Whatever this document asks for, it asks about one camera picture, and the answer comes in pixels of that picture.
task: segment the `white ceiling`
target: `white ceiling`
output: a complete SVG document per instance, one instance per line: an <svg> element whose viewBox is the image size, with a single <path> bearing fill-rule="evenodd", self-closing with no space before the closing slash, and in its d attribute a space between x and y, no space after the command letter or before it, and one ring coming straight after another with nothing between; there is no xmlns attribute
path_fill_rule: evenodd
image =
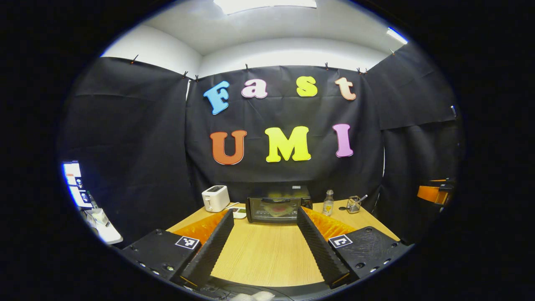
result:
<svg viewBox="0 0 535 301"><path fill-rule="evenodd" d="M344 41L390 54L403 44L386 34L388 25L346 0L316 0L317 8L276 6L223 13L213 0L177 1L143 22L168 33L201 55L282 37Z"/></svg>

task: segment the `white toaster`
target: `white toaster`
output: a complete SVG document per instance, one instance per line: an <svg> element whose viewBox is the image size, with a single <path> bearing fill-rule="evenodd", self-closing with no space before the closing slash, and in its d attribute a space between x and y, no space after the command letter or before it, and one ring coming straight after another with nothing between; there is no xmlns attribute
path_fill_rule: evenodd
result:
<svg viewBox="0 0 535 301"><path fill-rule="evenodd" d="M202 193L204 208L209 212L221 212L228 203L231 202L228 197L227 186L212 186Z"/></svg>

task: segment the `wooden table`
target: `wooden table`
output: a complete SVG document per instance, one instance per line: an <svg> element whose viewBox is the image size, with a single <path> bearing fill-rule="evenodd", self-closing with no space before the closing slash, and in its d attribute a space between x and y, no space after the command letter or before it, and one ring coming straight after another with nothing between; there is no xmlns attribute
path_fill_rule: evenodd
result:
<svg viewBox="0 0 535 301"><path fill-rule="evenodd" d="M364 208L355 214L345 210L347 200L334 202L331 217L355 229L372 226L396 241L399 238ZM313 204L321 212L322 203ZM176 231L213 213L204 207L167 229ZM323 282L314 257L296 224L249 223L234 219L234 228L213 268L213 277L264 287L291 287Z"/></svg>

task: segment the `ceiling light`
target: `ceiling light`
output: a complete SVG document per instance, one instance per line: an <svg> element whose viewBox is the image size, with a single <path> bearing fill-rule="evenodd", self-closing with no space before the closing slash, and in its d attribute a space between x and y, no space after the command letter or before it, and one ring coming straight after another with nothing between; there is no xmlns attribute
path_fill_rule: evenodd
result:
<svg viewBox="0 0 535 301"><path fill-rule="evenodd" d="M225 14L269 6L301 6L316 8L315 0L213 0Z"/></svg>
<svg viewBox="0 0 535 301"><path fill-rule="evenodd" d="M393 30L392 28L388 28L388 30L386 31L386 34L393 37L394 39L402 42L403 44L407 44L408 41L405 40L405 38L403 38L399 33L397 33L395 30Z"/></svg>

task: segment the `foam letter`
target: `foam letter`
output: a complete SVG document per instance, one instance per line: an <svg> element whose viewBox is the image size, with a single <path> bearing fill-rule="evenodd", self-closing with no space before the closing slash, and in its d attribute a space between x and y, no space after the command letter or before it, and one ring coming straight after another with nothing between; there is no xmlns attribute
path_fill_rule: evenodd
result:
<svg viewBox="0 0 535 301"><path fill-rule="evenodd" d="M269 137L269 156L266 157L266 161L280 161L277 149L280 150L286 161L290 159L290 155L294 149L295 153L292 156L294 161L310 160L311 156L308 153L307 147L308 127L296 126L290 135L290 139L286 139L286 136L284 136L284 133L278 127L270 127L265 130L265 133Z"/></svg>
<svg viewBox="0 0 535 301"><path fill-rule="evenodd" d="M311 97L318 94L318 88L314 86L316 80L312 76L301 76L295 81L299 96Z"/></svg>
<svg viewBox="0 0 535 301"><path fill-rule="evenodd" d="M239 130L232 132L232 137L234 137L234 145L236 151L234 155L227 156L225 154L225 138L227 138L227 133L225 132L215 132L210 134L210 139L212 139L212 155L213 159L217 163L223 165L234 165L237 164L243 159L243 137L247 135L246 131Z"/></svg>
<svg viewBox="0 0 535 301"><path fill-rule="evenodd" d="M341 77L334 81L335 84L340 86L340 93L342 93L343 98L347 100L354 100L357 98L357 95L355 93L351 93L349 90L349 87L353 87L353 83L350 81L347 81L345 77Z"/></svg>
<svg viewBox="0 0 535 301"><path fill-rule="evenodd" d="M228 88L230 84L224 80L217 85L213 86L210 90L204 92L203 96L208 97L210 104L212 104L212 114L215 115L224 109L228 108L228 102L223 102L222 99L228 99L228 92L224 88Z"/></svg>
<svg viewBox="0 0 535 301"><path fill-rule="evenodd" d="M243 88L241 95L243 97L251 98L265 98L268 93L266 92L266 82L261 79L249 79L245 82L248 87Z"/></svg>
<svg viewBox="0 0 535 301"><path fill-rule="evenodd" d="M336 136L338 138L337 157L349 157L353 155L353 150L349 147L349 135L347 134L350 128L351 126L345 123L333 125L333 129L336 131Z"/></svg>

